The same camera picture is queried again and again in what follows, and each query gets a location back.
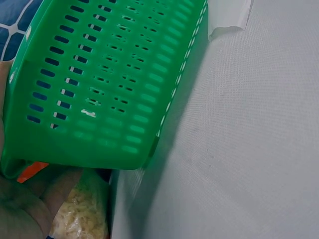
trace blue fabric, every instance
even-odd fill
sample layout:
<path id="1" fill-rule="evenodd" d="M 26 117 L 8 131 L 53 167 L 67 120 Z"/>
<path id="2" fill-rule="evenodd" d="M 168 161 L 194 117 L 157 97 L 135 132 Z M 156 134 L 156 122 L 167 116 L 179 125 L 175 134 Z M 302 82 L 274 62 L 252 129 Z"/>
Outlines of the blue fabric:
<path id="1" fill-rule="evenodd" d="M 15 57 L 42 0 L 0 0 L 0 60 Z"/>

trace white paper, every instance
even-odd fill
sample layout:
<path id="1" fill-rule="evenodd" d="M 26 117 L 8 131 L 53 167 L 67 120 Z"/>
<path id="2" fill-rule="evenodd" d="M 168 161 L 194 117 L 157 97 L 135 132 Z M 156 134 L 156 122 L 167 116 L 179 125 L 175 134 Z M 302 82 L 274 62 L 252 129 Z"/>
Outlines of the white paper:
<path id="1" fill-rule="evenodd" d="M 231 26 L 245 30 L 252 0 L 209 0 L 209 39 L 219 27 Z"/>

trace fabric pattern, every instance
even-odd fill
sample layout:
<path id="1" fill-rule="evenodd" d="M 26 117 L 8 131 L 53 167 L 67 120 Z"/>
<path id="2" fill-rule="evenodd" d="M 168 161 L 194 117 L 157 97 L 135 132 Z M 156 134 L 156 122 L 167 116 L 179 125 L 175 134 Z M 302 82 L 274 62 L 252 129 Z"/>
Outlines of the fabric pattern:
<path id="1" fill-rule="evenodd" d="M 42 0 L 0 0 L 0 60 L 15 57 Z"/>
<path id="2" fill-rule="evenodd" d="M 112 239 L 319 237 L 318 12 L 255 0 L 245 31 L 204 34 L 153 162 L 119 173 Z"/>

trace skin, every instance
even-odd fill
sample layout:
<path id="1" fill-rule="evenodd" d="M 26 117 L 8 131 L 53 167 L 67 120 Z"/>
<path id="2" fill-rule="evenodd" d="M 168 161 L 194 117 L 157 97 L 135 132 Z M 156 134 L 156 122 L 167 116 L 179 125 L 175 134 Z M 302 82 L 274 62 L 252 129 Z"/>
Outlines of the skin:
<path id="1" fill-rule="evenodd" d="M 12 62 L 0 62 L 0 154 L 2 109 Z M 0 176 L 0 238 L 45 239 L 53 219 L 82 175 L 79 168 L 50 165 L 24 184 Z"/>

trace food in plastic bag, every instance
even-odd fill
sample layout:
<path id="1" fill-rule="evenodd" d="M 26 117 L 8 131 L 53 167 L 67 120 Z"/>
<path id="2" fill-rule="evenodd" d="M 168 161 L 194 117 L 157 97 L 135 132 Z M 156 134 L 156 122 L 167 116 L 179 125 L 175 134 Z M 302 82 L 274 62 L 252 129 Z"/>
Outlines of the food in plastic bag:
<path id="1" fill-rule="evenodd" d="M 57 213 L 50 232 L 54 239 L 105 239 L 108 184 L 86 169 Z"/>

